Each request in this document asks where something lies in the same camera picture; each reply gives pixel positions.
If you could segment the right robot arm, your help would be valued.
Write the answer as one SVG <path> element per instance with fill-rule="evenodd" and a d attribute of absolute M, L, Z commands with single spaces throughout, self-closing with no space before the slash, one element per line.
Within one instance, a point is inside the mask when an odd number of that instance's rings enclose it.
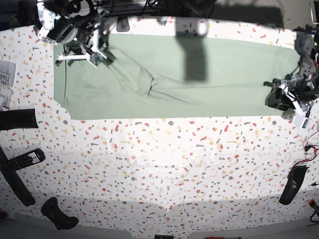
<path fill-rule="evenodd" d="M 34 30 L 37 37 L 46 43 L 63 45 L 63 52 L 56 57 L 55 65 L 63 61 L 89 62 L 97 68 L 111 60 L 105 53 L 106 43 L 102 31 L 103 23 L 114 10 L 115 1 L 109 9 L 98 10 L 103 0 L 88 0 L 89 12 L 80 15 L 80 0 L 38 0 L 37 21 Z"/>

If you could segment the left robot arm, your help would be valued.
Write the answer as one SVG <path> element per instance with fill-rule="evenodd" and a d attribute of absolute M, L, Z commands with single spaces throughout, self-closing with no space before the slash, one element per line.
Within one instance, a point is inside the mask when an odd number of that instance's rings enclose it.
<path fill-rule="evenodd" d="M 294 124 L 299 128 L 306 128 L 314 100 L 319 98 L 319 24 L 316 22 L 315 25 L 310 52 L 315 71 L 309 74 L 290 73 L 283 79 L 264 82 L 264 86 L 271 88 L 265 105 L 285 112 L 294 110 Z"/>

